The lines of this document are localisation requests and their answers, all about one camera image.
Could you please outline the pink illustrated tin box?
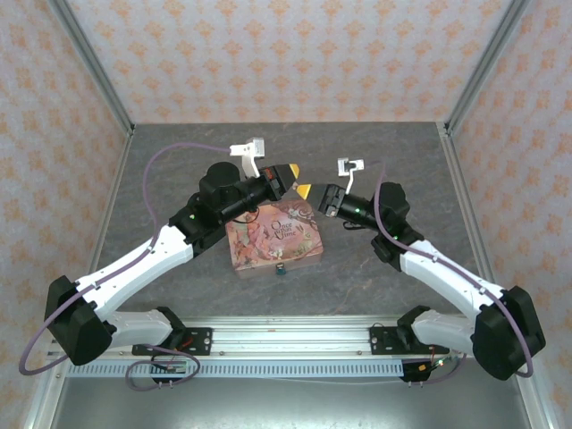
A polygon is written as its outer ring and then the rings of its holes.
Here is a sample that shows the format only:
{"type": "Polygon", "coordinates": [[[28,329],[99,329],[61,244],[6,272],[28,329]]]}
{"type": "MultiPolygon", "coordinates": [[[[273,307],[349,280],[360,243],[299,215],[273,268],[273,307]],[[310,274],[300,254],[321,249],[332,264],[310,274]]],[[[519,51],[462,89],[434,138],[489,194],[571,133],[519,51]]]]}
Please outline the pink illustrated tin box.
{"type": "Polygon", "coordinates": [[[226,234],[241,279],[276,274],[279,263],[286,264],[287,272],[315,265],[324,252],[314,211],[302,199],[260,206],[227,223],[226,234]]]}

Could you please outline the aluminium table side rail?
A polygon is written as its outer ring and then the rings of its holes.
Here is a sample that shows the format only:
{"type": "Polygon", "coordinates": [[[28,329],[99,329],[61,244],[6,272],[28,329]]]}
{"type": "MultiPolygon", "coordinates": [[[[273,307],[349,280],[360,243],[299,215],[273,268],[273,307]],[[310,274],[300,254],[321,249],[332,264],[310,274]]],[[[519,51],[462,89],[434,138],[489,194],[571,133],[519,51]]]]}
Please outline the aluminium table side rail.
{"type": "Polygon", "coordinates": [[[112,212],[114,210],[114,202],[116,200],[116,196],[122,179],[122,174],[128,159],[130,145],[133,139],[133,133],[134,129],[128,130],[126,139],[124,140],[122,146],[122,152],[115,168],[114,177],[111,182],[111,188],[109,189],[109,192],[106,197],[103,217],[101,218],[101,222],[98,226],[97,239],[91,252],[91,259],[88,268],[88,273],[93,273],[97,269],[97,264],[101,255],[102,248],[105,243],[105,236],[107,233],[108,225],[112,216],[112,212]]]}
{"type": "Polygon", "coordinates": [[[461,214],[467,229],[468,239],[475,257],[478,273],[485,280],[489,282],[495,282],[492,265],[487,255],[484,240],[479,229],[475,210],[469,196],[468,186],[461,169],[453,139],[448,133],[444,122],[437,122],[436,127],[450,170],[450,175],[458,198],[461,214]]]}

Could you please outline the aluminium frame post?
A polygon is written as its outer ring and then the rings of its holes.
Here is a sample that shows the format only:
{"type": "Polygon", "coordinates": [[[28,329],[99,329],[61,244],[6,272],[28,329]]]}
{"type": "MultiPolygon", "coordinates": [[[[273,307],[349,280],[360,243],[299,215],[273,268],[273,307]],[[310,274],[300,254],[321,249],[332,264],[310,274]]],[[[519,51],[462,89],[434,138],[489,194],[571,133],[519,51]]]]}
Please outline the aluminium frame post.
{"type": "Polygon", "coordinates": [[[133,134],[135,123],[129,117],[127,109],[119,98],[86,32],[80,26],[80,22],[72,10],[70,3],[68,0],[46,1],[70,38],[81,61],[102,94],[107,106],[110,108],[114,119],[119,123],[126,135],[130,137],[133,134]]]}
{"type": "Polygon", "coordinates": [[[510,0],[506,12],[503,14],[496,30],[492,33],[491,39],[462,90],[457,103],[454,105],[449,119],[444,123],[444,129],[448,136],[453,138],[459,132],[468,111],[477,99],[484,83],[492,72],[493,66],[499,60],[530,2],[531,0],[510,0]]]}

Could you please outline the small circuit board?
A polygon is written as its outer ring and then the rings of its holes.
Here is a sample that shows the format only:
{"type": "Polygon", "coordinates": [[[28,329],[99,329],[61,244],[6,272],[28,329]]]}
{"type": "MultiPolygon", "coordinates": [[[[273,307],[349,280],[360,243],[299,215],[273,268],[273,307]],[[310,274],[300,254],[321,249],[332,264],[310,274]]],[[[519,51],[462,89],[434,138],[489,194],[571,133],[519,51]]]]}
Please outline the small circuit board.
{"type": "Polygon", "coordinates": [[[178,360],[153,360],[151,362],[155,374],[186,374],[187,363],[178,360]]]}
{"type": "Polygon", "coordinates": [[[451,357],[441,357],[436,360],[421,360],[416,363],[416,369],[421,373],[431,373],[451,361],[451,357]]]}

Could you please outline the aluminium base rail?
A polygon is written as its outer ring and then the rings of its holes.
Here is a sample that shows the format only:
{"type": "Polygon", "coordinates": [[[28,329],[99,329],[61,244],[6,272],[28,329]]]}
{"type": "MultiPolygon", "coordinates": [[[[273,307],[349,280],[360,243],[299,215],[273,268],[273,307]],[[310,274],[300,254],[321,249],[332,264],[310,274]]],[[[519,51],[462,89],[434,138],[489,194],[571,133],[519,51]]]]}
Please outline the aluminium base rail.
{"type": "MultiPolygon", "coordinates": [[[[105,340],[98,344],[92,333],[80,335],[66,352],[80,366],[109,349],[132,347],[141,340],[162,341],[170,331],[158,317],[146,313],[115,312],[104,325],[105,340]]],[[[210,354],[307,354],[372,353],[369,329],[375,323],[395,326],[394,318],[365,315],[314,316],[209,316],[182,321],[189,328],[206,327],[211,334],[210,354]]],[[[471,354],[472,324],[464,317],[441,315],[433,310],[421,315],[412,328],[416,338],[429,345],[471,354]]]]}

